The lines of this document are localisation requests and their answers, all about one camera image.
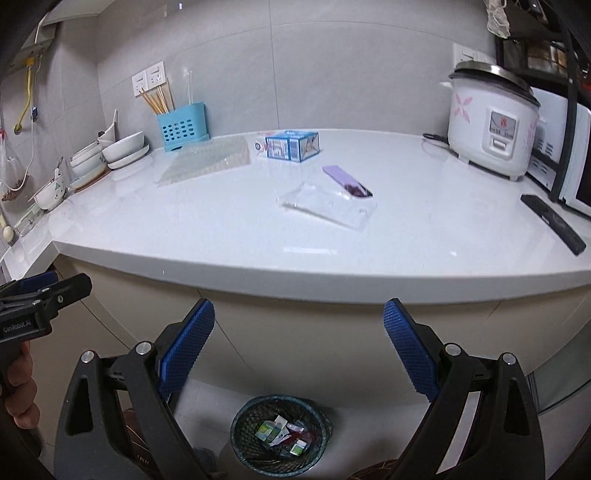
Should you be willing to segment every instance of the blue utensil holder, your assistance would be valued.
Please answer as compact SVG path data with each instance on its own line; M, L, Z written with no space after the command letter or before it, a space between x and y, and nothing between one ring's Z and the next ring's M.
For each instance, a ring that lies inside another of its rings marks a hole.
M209 140L205 123L205 105L192 103L174 112L156 115L164 140L164 150L177 150L189 142Z

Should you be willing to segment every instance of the yellow hose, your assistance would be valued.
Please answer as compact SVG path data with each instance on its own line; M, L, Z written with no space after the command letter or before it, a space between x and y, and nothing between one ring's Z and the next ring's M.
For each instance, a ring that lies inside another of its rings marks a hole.
M31 100L33 96L33 64L35 63L34 57L27 58L27 103L25 108L22 109L21 116L18 119L17 124L14 126L14 134L18 135L22 131L22 119L25 118L27 110L31 106Z

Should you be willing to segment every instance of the barcode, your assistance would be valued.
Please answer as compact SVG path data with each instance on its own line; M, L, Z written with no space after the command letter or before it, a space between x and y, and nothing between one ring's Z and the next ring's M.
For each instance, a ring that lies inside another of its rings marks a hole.
M290 140L290 154L292 160L300 159L300 142L298 140Z

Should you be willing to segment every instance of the human hand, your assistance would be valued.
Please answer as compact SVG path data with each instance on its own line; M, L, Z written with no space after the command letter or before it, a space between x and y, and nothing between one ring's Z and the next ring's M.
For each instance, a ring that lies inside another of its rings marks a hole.
M37 427L41 415L34 404L37 384L33 375L31 342L21 344L21 356L8 368L8 382L16 387L15 392L4 401L7 412L14 417L19 428L30 430Z

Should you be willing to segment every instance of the rice cooker lid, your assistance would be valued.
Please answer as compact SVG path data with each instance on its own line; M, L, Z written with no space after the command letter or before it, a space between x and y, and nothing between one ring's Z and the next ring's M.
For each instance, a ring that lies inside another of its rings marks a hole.
M527 82L497 65L490 65L481 61L463 61L457 64L456 70L449 78L470 79L488 83L527 100L537 108L541 106Z

